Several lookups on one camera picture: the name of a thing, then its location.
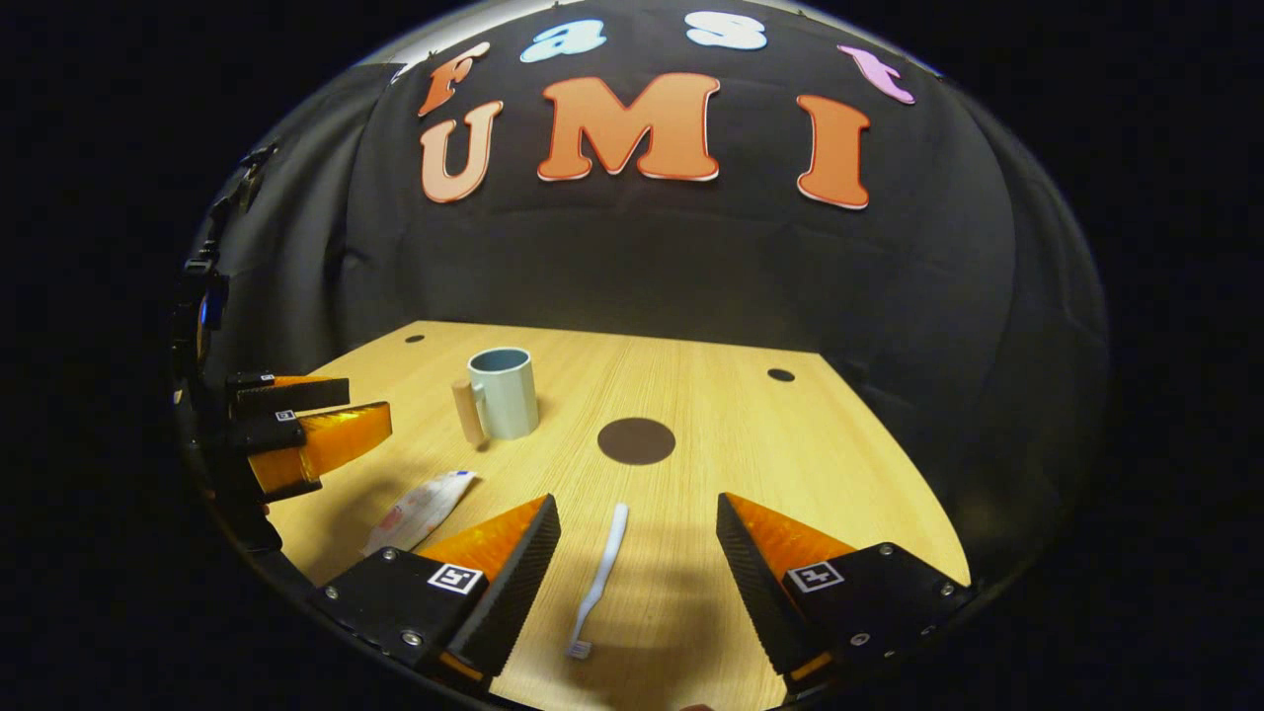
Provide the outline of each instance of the orange letter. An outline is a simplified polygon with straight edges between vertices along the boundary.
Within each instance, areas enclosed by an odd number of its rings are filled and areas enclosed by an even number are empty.
[[[560,81],[545,89],[554,102],[554,134],[549,159],[540,163],[540,180],[578,180],[593,170],[580,154],[588,143],[611,175],[632,158],[645,134],[650,149],[636,167],[642,175],[671,180],[712,180],[719,163],[707,154],[707,100],[719,81],[705,75],[669,73],[656,77],[624,108],[611,87],[597,77]]]
[[[417,109],[417,118],[425,116],[451,99],[456,94],[453,82],[460,83],[463,78],[469,76],[470,67],[474,66],[474,57],[487,54],[490,47],[489,43],[480,42],[473,49],[463,52],[460,57],[440,65],[437,70],[431,72],[430,96],[426,96],[426,102],[421,105],[421,109]]]
[[[823,96],[803,95],[795,102],[811,116],[811,166],[799,176],[799,192],[849,210],[867,206],[861,132],[868,128],[868,116]]]
[[[447,137],[456,121],[446,120],[421,134],[421,190],[435,202],[455,202],[483,182],[487,158],[492,153],[492,116],[501,113],[504,101],[489,101],[465,114],[470,127],[470,154],[459,176],[447,175]]]

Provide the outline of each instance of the wooden table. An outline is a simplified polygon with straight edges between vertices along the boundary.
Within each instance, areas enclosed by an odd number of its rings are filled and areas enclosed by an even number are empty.
[[[407,343],[411,335],[423,340]],[[475,449],[450,386],[474,353],[531,352],[540,426]],[[767,374],[794,373],[793,382]],[[369,529],[406,491],[446,471],[477,481],[422,548],[544,493],[561,540],[517,646],[492,691],[542,708],[769,708],[772,672],[715,538],[731,491],[857,548],[891,540],[962,583],[961,541],[921,474],[819,354],[628,335],[417,321],[317,369],[349,377],[351,402],[387,400],[394,434],[326,474],[322,491],[276,502],[284,553],[316,584],[355,564]],[[656,464],[607,458],[600,429],[650,417],[676,436]],[[586,660],[565,650],[616,502],[631,509]]]

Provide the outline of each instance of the dark circle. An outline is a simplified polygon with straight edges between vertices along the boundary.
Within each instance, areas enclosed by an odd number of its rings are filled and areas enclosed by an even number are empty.
[[[662,423],[645,417],[614,420],[597,435],[602,452],[623,464],[662,462],[676,448],[676,435]]]

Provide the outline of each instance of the mug handle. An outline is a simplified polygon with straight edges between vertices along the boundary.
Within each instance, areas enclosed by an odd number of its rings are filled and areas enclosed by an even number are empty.
[[[487,435],[483,434],[483,423],[478,419],[477,397],[483,388],[475,390],[469,378],[453,383],[453,397],[456,400],[456,415],[461,419],[461,429],[465,430],[465,440],[470,444],[483,444]]]

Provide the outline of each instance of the black backdrop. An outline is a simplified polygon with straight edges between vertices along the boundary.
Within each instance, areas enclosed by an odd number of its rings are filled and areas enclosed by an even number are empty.
[[[48,250],[48,268],[10,261],[15,326],[33,349],[18,363],[21,380],[66,387],[90,426],[15,463],[49,473],[39,511],[19,520],[18,587],[51,603],[18,616],[19,643],[32,640],[19,644],[23,679],[34,698],[77,703],[423,705],[327,645],[230,553],[178,474],[154,373],[168,275],[241,148],[434,10],[40,10],[14,22],[15,143],[37,192],[16,228]],[[836,11],[956,77],[1040,157],[1092,240],[1125,373],[1066,536],[951,645],[851,705],[1246,707],[1260,648],[1258,615],[1245,615],[1258,509],[1240,300],[1258,262],[1239,192],[1244,118],[1229,102],[1250,81],[1243,23],[1231,5]],[[1091,125],[1068,137],[1067,106]],[[58,323],[72,338],[54,337]],[[61,462],[66,450],[82,461]],[[53,495],[48,482],[70,486]],[[48,528],[71,535],[37,545]]]
[[[479,33],[393,83],[401,66],[362,66],[305,97],[252,143],[278,148],[222,238],[233,296],[206,378],[308,372],[415,319],[819,352],[927,478],[986,593],[1071,507],[1100,424],[1105,306],[1076,219],[953,82],[810,16],[708,8],[761,22],[769,44],[698,46],[671,0],[585,0]],[[542,29],[584,18],[605,23],[599,49],[518,61]],[[492,49],[418,127],[431,72],[475,42]],[[839,42],[894,65],[916,105],[870,86]],[[545,86],[599,76],[631,104],[683,70],[722,85],[707,114],[715,180],[536,177],[554,123]],[[800,94],[872,121],[863,210],[799,195],[813,142]],[[503,111],[482,185],[422,199],[418,132],[488,101]],[[1067,111],[1066,130],[1087,119]],[[468,137],[450,138],[450,171]]]

